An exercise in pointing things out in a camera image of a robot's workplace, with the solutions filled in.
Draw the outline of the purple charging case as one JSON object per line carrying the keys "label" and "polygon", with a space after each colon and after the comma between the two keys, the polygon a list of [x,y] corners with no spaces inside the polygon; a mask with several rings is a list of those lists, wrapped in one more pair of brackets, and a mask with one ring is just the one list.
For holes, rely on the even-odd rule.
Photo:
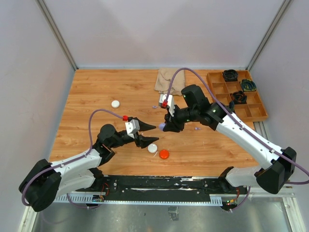
{"label": "purple charging case", "polygon": [[160,129],[161,131],[163,131],[165,125],[166,125],[165,123],[160,123],[160,124],[159,124],[159,129]]}

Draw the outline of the orange earbud charging case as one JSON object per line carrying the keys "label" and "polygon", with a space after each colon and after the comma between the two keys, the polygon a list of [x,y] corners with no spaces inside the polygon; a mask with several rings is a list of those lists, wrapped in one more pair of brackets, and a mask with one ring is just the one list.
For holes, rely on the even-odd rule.
{"label": "orange earbud charging case", "polygon": [[164,160],[167,159],[169,157],[169,151],[165,149],[160,150],[159,157]]}

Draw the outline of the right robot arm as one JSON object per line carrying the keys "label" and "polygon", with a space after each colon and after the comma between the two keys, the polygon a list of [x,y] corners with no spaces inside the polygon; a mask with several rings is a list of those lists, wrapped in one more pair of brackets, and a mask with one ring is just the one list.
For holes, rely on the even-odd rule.
{"label": "right robot arm", "polygon": [[288,162],[296,160],[296,152],[273,144],[244,124],[227,106],[210,103],[202,89],[190,85],[182,90],[187,104],[179,108],[173,96],[162,94],[159,106],[167,110],[164,132],[181,132],[188,122],[199,122],[217,131],[247,151],[258,166],[249,168],[228,167],[220,175],[219,189],[230,193],[239,186],[260,186],[271,194],[277,194],[288,181],[295,166]]}

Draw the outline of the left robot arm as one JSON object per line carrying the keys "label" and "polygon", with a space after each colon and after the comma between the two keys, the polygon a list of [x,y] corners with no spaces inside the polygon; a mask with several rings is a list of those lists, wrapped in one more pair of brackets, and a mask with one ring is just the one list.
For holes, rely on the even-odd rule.
{"label": "left robot arm", "polygon": [[87,151],[60,161],[38,161],[18,188],[22,194],[22,203],[40,212],[57,197],[72,191],[85,188],[100,190],[103,179],[98,167],[112,159],[115,155],[112,149],[129,143],[141,149],[146,148],[158,138],[144,137],[140,132],[155,128],[137,117],[129,117],[125,130],[117,131],[112,124],[102,126],[96,142]]}

